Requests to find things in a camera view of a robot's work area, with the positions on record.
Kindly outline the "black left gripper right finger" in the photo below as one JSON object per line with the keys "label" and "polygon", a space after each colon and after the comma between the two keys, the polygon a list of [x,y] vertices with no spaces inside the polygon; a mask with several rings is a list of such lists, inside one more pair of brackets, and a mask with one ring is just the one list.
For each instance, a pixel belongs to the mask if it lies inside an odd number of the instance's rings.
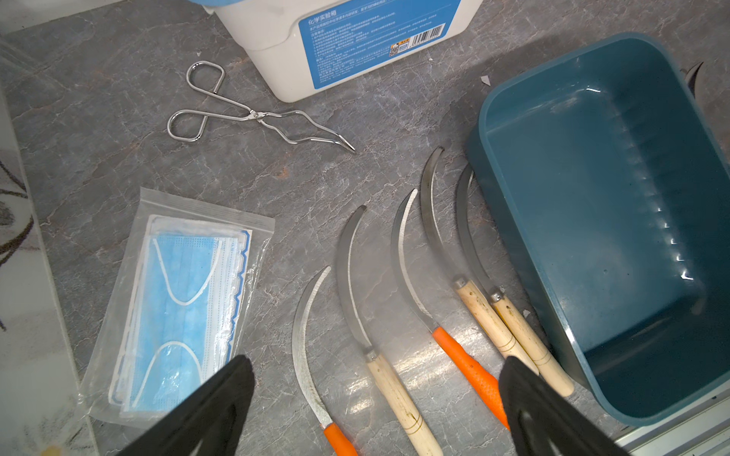
{"label": "black left gripper right finger", "polygon": [[499,391],[518,455],[625,455],[522,361],[511,356]]}

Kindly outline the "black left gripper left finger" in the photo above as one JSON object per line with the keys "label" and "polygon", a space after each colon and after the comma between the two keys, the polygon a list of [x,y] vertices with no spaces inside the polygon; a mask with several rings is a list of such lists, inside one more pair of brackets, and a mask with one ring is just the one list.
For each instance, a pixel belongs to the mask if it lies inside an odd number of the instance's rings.
{"label": "black left gripper left finger", "polygon": [[249,358],[234,357],[121,454],[234,455],[255,385]]}

